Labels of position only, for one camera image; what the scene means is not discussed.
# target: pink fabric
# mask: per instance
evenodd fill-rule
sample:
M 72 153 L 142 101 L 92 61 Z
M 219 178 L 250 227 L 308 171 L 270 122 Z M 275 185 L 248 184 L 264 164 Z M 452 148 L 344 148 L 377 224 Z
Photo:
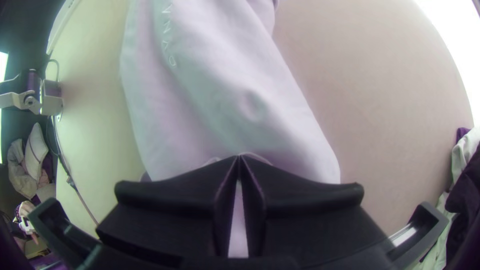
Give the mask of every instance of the pink fabric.
M 274 3 L 131 2 L 120 75 L 151 179 L 249 152 L 304 178 L 340 183 L 337 158 L 271 37 Z M 248 256 L 242 213 L 235 205 L 231 257 Z

